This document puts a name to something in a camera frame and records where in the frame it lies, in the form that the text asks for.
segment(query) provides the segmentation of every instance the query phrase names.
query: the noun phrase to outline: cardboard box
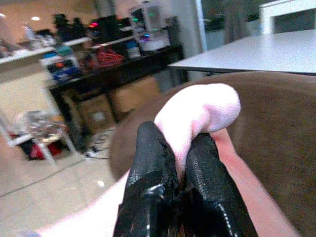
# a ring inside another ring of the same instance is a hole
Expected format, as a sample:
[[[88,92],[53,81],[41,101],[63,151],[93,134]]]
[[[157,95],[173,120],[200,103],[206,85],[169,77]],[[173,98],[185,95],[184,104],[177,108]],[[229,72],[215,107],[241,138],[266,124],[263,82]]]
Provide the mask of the cardboard box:
[[[101,132],[116,124],[105,95],[99,95],[81,102],[79,110],[92,134]]]
[[[158,83],[153,76],[132,82],[109,93],[118,113],[138,109],[161,95]]]

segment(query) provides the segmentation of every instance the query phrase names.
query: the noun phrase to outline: electronic equipment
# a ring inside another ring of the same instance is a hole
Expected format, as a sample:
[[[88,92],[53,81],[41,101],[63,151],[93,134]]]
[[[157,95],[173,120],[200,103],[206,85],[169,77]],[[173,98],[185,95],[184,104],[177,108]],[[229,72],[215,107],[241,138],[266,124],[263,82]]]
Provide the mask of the electronic equipment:
[[[69,24],[67,16],[62,13],[55,14],[54,18],[57,35],[62,42],[86,37],[86,30],[80,18],[75,17],[73,24]]]
[[[75,66],[71,59],[54,62],[48,65],[47,69],[58,83],[64,83],[72,78],[81,76],[81,70]]]
[[[130,22],[143,51],[170,45],[159,1],[145,2],[130,10]]]
[[[131,26],[128,17],[118,19],[118,27],[123,38],[130,37],[133,35],[133,27]]]
[[[105,43],[121,38],[115,15],[94,19],[88,27],[90,37],[95,43]]]

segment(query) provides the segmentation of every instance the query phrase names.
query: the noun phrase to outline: tiled floor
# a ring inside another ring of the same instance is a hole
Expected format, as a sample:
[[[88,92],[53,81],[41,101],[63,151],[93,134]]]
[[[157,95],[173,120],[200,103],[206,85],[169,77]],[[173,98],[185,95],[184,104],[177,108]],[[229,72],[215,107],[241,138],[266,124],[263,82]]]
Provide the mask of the tiled floor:
[[[45,160],[28,161],[0,137],[0,237],[52,224],[86,207],[115,182],[106,159],[84,160],[67,151],[55,158],[56,168]]]

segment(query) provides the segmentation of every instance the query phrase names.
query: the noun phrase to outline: white device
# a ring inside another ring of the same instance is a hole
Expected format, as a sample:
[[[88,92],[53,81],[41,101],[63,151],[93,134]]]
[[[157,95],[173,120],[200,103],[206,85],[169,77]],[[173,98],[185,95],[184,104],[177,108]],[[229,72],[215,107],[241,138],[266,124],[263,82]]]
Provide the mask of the white device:
[[[145,2],[132,8],[130,22],[142,50],[152,51],[170,45],[159,1]]]

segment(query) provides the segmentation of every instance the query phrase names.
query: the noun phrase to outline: white table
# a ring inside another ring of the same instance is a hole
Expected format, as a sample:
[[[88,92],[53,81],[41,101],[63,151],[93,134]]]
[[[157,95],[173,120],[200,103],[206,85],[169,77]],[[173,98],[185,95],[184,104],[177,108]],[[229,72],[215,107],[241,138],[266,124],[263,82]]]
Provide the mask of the white table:
[[[246,37],[169,67],[215,73],[275,71],[316,75],[316,30]]]

